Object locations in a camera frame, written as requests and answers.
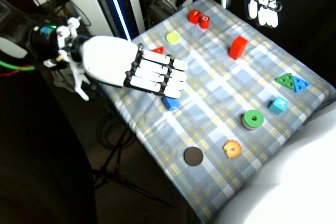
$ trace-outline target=green round toy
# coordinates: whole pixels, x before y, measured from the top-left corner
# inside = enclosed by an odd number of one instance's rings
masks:
[[[255,130],[256,128],[262,126],[264,116],[257,110],[249,110],[244,114],[241,120],[243,126],[245,126],[248,130]]]
[[[166,35],[166,40],[172,45],[179,43],[180,39],[181,39],[181,36],[176,31],[172,31],[171,33],[168,33]]]

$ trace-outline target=light blue cube with letter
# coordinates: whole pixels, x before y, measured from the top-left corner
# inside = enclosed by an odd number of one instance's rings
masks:
[[[165,97],[162,101],[169,111],[176,110],[180,107],[180,103],[177,99]]]
[[[268,107],[270,111],[272,111],[274,114],[280,114],[283,111],[286,110],[288,107],[289,101],[282,97],[277,97],[271,105]]]

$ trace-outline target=red block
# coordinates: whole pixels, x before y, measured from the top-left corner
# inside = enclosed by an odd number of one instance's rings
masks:
[[[229,52],[231,58],[233,58],[234,60],[240,58],[245,50],[247,43],[247,39],[243,38],[242,36],[235,38]]]
[[[200,22],[199,20],[201,19],[201,11],[199,10],[192,10],[190,13],[189,13],[189,21],[191,23],[194,23],[194,24],[198,24],[198,22]]]
[[[153,50],[151,50],[152,52],[157,52],[159,54],[163,54],[164,53],[164,47],[158,47],[158,48],[155,48]]]
[[[207,29],[210,25],[210,17],[209,16],[202,16],[201,22],[200,22],[200,27],[203,29]]]

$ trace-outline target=tablecloth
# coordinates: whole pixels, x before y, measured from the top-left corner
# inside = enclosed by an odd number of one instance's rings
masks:
[[[209,29],[188,21],[192,9],[210,17]],[[171,31],[181,35],[179,44],[166,42]],[[228,50],[238,36],[249,43],[243,56],[233,60]],[[335,98],[334,87],[213,0],[197,0],[133,42],[141,42],[147,49],[164,46],[166,54],[188,62],[181,107],[170,112],[162,98],[153,94],[105,84],[103,89],[205,223],[211,222],[220,207],[315,110]],[[285,73],[308,80],[311,86],[295,93],[276,83]],[[278,96],[290,104],[285,112],[275,115],[268,105]],[[259,110],[265,121],[261,128],[247,131],[241,116],[251,109]],[[238,158],[225,155],[223,146],[228,140],[241,144]],[[204,159],[198,166],[184,161],[184,151],[191,146],[203,151]]]

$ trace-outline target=checkered fabric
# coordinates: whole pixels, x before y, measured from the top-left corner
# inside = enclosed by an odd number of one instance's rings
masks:
[[[192,9],[211,18],[209,29],[188,22]],[[174,30],[180,33],[181,41],[170,45],[165,36]],[[228,50],[239,35],[249,43],[235,61]],[[188,62],[180,109],[168,111],[162,98],[153,94],[107,85],[103,88],[205,223],[213,220],[220,207],[315,110],[335,98],[334,87],[213,0],[196,1],[133,42],[141,42],[147,49],[164,46],[165,54]],[[276,77],[289,72],[310,81],[311,86],[294,93],[275,82]],[[275,115],[268,105],[278,96],[290,104],[285,112]],[[247,131],[241,116],[251,109],[259,110],[265,121],[261,128]],[[223,146],[228,140],[241,144],[238,158],[226,157]],[[204,154],[203,162],[194,167],[183,158],[191,146]]]

